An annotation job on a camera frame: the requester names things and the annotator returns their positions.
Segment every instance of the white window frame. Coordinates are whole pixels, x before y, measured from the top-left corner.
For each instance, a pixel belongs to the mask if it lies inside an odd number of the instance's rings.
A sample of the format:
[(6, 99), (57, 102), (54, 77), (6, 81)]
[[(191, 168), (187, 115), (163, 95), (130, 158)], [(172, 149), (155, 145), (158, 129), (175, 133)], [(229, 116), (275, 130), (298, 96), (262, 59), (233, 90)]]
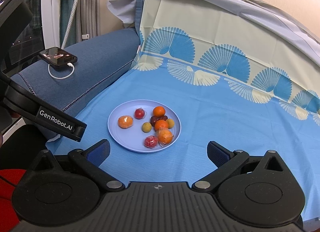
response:
[(44, 47), (60, 47), (60, 0), (41, 0)]

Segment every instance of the teal curtain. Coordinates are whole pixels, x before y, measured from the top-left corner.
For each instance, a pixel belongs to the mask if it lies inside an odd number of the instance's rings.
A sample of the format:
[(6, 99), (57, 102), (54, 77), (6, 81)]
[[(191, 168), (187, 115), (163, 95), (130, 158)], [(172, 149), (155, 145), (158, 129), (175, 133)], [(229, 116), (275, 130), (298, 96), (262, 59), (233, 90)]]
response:
[[(71, 9), (73, 6), (73, 1), (74, 0), (61, 0), (60, 2), (60, 44), (63, 42), (64, 35), (66, 33)], [(70, 34), (68, 38), (68, 42), (66, 47), (73, 45), (76, 43), (76, 38), (75, 38), (75, 19), (73, 20), (71, 29), (70, 29)]]

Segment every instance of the white cable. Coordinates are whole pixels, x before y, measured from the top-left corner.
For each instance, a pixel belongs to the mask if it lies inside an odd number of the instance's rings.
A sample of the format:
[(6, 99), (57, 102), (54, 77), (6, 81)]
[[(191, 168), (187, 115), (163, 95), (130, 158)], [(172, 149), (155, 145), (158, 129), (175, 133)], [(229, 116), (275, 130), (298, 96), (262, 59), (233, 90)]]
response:
[(78, 0), (74, 0), (73, 5), (72, 5), (72, 9), (71, 9), (70, 18), (69, 18), (68, 25), (67, 25), (67, 29), (66, 29), (66, 33), (64, 35), (63, 42), (61, 45), (61, 49), (64, 49), (67, 45), (71, 25), (72, 25), (73, 18), (75, 17), (75, 13), (76, 13), (77, 4), (78, 4)]
[(50, 64), (48, 64), (48, 72), (49, 72), (50, 76), (51, 76), (52, 78), (54, 78), (54, 79), (58, 79), (58, 80), (66, 79), (66, 78), (70, 77), (70, 76), (73, 74), (73, 72), (75, 71), (75, 67), (73, 66), (72, 63), (69, 62), (69, 63), (67, 63), (67, 65), (70, 66), (70, 67), (72, 67), (72, 72), (71, 72), (68, 76), (66, 76), (66, 77), (58, 78), (58, 77), (53, 76), (53, 75), (50, 73)]

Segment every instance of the small yellow-green fruit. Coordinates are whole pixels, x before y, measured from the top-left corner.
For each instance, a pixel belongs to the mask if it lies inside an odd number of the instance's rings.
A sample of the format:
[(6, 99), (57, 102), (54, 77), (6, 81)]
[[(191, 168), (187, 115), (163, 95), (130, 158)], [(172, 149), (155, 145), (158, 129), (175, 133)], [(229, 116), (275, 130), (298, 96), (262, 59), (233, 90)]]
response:
[(166, 122), (168, 123), (169, 128), (173, 128), (174, 127), (173, 119), (167, 119)]
[(151, 126), (151, 124), (149, 122), (143, 123), (143, 125), (142, 125), (142, 131), (143, 132), (148, 133), (148, 132), (151, 131), (151, 129), (152, 129), (152, 126)]

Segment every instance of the dark red fruit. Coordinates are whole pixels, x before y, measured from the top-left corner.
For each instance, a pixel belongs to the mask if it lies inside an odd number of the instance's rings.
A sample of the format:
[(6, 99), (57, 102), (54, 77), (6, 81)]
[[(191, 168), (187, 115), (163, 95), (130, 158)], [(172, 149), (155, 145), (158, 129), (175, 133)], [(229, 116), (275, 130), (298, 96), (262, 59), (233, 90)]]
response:
[(158, 144), (158, 138), (154, 135), (146, 137), (144, 145), (148, 148), (154, 148)]
[(143, 119), (144, 114), (145, 114), (144, 110), (142, 108), (139, 108), (139, 109), (136, 109), (136, 111), (134, 112), (134, 117), (136, 119)]
[(157, 121), (158, 121), (158, 118), (156, 116), (152, 116), (150, 119), (151, 126), (154, 127)]
[(164, 120), (166, 121), (168, 119), (168, 117), (166, 115), (162, 116), (162, 117), (158, 117), (158, 120)]

